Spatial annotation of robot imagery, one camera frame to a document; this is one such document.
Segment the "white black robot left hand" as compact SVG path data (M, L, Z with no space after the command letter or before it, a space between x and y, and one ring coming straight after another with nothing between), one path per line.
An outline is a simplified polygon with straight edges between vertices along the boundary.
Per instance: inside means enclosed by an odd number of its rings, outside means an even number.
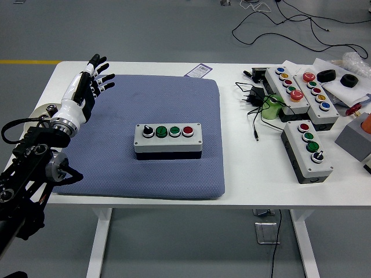
M107 89L115 86L114 74L100 77L109 68L106 57L95 54L86 67L78 73L68 86L61 100L61 109L50 120L53 127L70 128L76 131L91 116L95 99Z

